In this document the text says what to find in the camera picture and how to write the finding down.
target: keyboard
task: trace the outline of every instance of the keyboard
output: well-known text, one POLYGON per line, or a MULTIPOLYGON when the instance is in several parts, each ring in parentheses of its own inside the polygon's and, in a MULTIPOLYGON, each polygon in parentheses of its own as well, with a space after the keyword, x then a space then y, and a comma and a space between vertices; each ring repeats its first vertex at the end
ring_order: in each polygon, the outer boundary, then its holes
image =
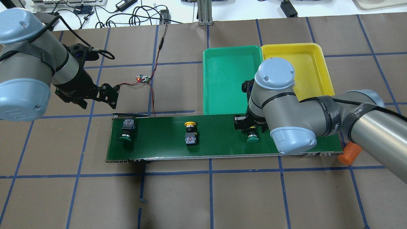
MULTIPOLYGON (((35 9, 44 9, 44 8, 51 8, 54 9, 55 5, 59 2, 59 0, 33 0, 31 3, 31 7, 35 9)), ((84 6, 103 6, 106 4, 107 0, 65 0, 72 7, 79 7, 80 5, 84 6)), ((67 8, 66 4, 62 1, 58 4, 57 9, 67 8)))

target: green tray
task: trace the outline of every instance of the green tray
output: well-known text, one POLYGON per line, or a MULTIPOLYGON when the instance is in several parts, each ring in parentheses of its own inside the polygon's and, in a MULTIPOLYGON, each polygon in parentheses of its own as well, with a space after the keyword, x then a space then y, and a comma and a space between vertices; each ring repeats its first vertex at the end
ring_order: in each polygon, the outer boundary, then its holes
MULTIPOLYGON (((216 157, 280 155, 270 131, 259 133, 259 142, 246 143, 247 135, 234 130, 233 115, 200 115, 181 117, 135 118, 136 132, 132 142, 123 142, 123 118, 113 119, 106 162, 169 160, 216 157), (187 121, 197 124, 199 142, 185 145, 187 121)), ((317 138, 309 152, 342 152, 337 135, 317 138)))
POLYGON ((245 113, 247 98, 241 85, 254 78, 263 61, 261 48, 209 48, 203 55, 203 114, 245 113))

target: tiled surface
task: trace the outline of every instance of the tiled surface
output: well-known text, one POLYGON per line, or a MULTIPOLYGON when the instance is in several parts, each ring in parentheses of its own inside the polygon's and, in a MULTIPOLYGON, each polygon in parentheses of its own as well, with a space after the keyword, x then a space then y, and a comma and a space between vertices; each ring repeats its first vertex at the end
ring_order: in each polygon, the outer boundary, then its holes
POLYGON ((80 178, 69 228, 137 228, 140 184, 137 176, 80 178))
POLYGON ((210 228, 208 184, 207 174, 146 177, 141 228, 210 228))
POLYGON ((348 170, 285 172, 291 227, 363 228, 348 170))
POLYGON ((375 53, 407 52, 405 16, 405 13, 360 15, 375 53))
POLYGON ((279 173, 213 175, 214 228, 286 228, 279 173))
POLYGON ((17 179, 0 228, 64 228, 75 178, 17 179))
POLYGON ((14 175, 30 125, 29 122, 0 121, 0 176, 14 175))
POLYGON ((325 55, 370 53, 355 15, 309 18, 309 23, 325 55))
MULTIPOLYGON (((312 37, 326 55, 337 94, 373 89, 387 108, 406 115, 406 54, 388 54, 405 52, 406 17, 361 16, 366 37, 357 16, 215 22, 208 34, 196 24, 172 24, 153 81, 157 116, 202 114, 201 61, 208 45, 311 42, 312 37)), ((104 58, 102 66, 102 59, 89 63, 86 71, 95 83, 112 86, 151 74, 154 45, 163 32, 164 26, 80 31, 95 48, 107 41, 116 56, 104 58)), ((76 43, 68 31, 62 40, 76 43)), ((335 156, 107 164, 113 110, 88 102, 83 110, 53 95, 46 117, 31 131, 31 123, 0 121, 0 228, 406 227, 400 222, 406 185, 366 152, 351 169, 335 156)), ((115 111, 151 115, 149 87, 122 86, 115 111)))
POLYGON ((312 42, 305 18, 263 19, 258 24, 263 44, 312 42))
POLYGON ((407 185, 389 170, 354 170, 370 228, 407 228, 407 185))

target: orange plastic object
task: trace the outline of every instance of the orange plastic object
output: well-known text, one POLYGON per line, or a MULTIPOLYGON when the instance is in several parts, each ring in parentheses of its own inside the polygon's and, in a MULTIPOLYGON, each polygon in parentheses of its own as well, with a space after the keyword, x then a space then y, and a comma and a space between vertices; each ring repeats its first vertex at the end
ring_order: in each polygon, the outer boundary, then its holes
POLYGON ((338 160, 342 164, 351 165, 362 150, 359 145, 349 142, 344 148, 344 153, 338 156, 338 160))

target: green push button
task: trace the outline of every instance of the green push button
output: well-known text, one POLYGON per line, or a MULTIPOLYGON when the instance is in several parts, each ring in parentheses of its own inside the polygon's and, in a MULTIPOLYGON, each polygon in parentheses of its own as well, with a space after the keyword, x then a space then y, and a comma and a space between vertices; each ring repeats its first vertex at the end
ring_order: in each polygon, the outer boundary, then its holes
POLYGON ((255 143, 255 142, 258 142, 258 138, 257 138, 257 137, 252 136, 252 137, 249 137, 249 138, 247 139, 247 143, 255 143))
POLYGON ((128 142, 131 142, 131 138, 126 137, 126 136, 120 137, 119 139, 120 139, 121 141, 128 141, 128 142))

